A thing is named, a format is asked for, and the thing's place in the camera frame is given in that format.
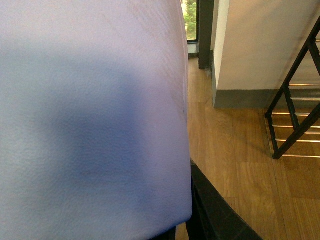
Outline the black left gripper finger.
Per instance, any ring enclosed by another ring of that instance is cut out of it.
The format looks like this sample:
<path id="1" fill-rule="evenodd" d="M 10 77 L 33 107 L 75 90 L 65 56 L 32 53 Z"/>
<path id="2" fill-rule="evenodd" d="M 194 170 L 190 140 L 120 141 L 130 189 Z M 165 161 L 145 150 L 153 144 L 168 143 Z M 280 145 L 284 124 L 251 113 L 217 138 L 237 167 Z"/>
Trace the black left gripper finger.
<path id="1" fill-rule="evenodd" d="M 260 240 L 231 208 L 200 168 L 191 161 L 192 216 L 186 222 L 190 240 Z"/>

